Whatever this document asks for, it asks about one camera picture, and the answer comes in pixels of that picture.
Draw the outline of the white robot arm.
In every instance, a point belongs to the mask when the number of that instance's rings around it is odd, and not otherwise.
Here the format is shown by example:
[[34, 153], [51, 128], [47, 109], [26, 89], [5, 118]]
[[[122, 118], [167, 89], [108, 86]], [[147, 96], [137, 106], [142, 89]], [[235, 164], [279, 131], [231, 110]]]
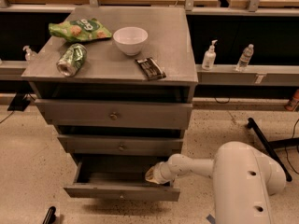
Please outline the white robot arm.
[[242, 142], [223, 144], [213, 159], [174, 154], [150, 167], [145, 179], [165, 184], [195, 174], [213, 180], [215, 224], [274, 224], [269, 197], [286, 186], [280, 164]]

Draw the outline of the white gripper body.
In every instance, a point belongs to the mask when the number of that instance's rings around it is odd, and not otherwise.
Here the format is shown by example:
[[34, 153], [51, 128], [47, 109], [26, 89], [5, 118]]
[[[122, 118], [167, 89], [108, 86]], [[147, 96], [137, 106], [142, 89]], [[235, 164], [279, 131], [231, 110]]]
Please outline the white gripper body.
[[159, 162], [154, 166], [153, 180], [157, 184], [165, 184], [171, 180], [171, 174], [165, 162]]

